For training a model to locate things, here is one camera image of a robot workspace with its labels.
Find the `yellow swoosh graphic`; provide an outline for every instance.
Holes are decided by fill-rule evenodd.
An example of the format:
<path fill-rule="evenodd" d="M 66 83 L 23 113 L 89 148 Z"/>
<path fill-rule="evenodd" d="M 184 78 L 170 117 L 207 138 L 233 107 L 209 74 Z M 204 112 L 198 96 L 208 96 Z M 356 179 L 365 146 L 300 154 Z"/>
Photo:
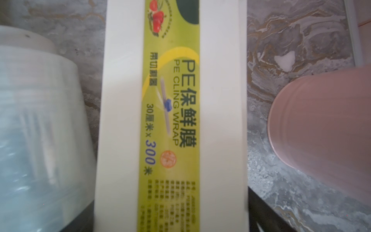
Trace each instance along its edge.
<path fill-rule="evenodd" d="M 164 65 L 168 62 L 177 59 L 179 57 L 187 57 L 192 59 L 196 62 L 196 64 L 200 64 L 200 57 L 199 55 L 188 47 L 176 47 L 170 49 L 169 51 L 165 52 L 160 58 L 157 60 L 157 69 L 161 69 Z M 144 80 L 143 87 L 142 87 L 142 100 L 144 95 L 147 91 L 148 86 L 150 85 L 150 75 L 148 74 L 146 79 Z"/>

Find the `plastic wrap roll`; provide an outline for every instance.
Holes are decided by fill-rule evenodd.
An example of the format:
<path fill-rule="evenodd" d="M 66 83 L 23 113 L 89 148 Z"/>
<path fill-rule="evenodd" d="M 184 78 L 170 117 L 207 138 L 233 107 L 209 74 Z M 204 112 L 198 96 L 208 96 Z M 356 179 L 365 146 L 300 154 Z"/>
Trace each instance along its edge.
<path fill-rule="evenodd" d="M 40 50 L 0 43 L 0 231 L 60 231 L 94 199 L 77 66 Z"/>

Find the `white edge strip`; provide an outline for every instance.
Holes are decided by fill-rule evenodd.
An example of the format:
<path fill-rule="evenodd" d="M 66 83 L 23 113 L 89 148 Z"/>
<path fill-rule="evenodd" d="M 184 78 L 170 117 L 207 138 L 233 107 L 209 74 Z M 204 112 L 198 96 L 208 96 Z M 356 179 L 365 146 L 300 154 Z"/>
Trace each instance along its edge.
<path fill-rule="evenodd" d="M 361 40 L 359 38 L 359 30 L 357 23 L 357 13 L 355 11 L 353 0 L 344 0 L 345 9 L 347 12 L 348 27 L 353 47 L 354 63 L 357 67 L 364 65 Z"/>
<path fill-rule="evenodd" d="M 137 230 L 144 1 L 108 0 L 94 230 Z"/>
<path fill-rule="evenodd" d="M 200 231 L 248 231 L 244 2 L 200 1 Z"/>

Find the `green product label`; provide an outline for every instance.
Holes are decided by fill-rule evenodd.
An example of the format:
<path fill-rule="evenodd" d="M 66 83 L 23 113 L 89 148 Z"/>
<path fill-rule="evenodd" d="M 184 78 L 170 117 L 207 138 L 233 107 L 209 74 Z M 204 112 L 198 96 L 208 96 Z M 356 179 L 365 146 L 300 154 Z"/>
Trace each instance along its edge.
<path fill-rule="evenodd" d="M 145 1 L 140 232 L 199 231 L 198 14 L 198 0 Z"/>

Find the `red tomato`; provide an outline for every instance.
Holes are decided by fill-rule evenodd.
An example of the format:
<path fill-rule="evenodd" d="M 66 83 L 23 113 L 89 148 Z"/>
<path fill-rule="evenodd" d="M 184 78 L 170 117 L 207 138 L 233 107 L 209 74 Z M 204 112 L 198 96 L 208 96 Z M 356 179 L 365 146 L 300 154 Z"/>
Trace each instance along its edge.
<path fill-rule="evenodd" d="M 161 21 L 158 19 L 153 19 L 153 32 L 158 33 L 161 29 Z"/>
<path fill-rule="evenodd" d="M 156 1 L 156 0 L 152 0 L 152 1 L 150 2 L 150 9 L 151 9 L 152 11 L 157 11 L 157 1 Z"/>
<path fill-rule="evenodd" d="M 153 14 L 153 20 L 160 20 L 161 23 L 164 22 L 164 12 L 159 11 Z"/>

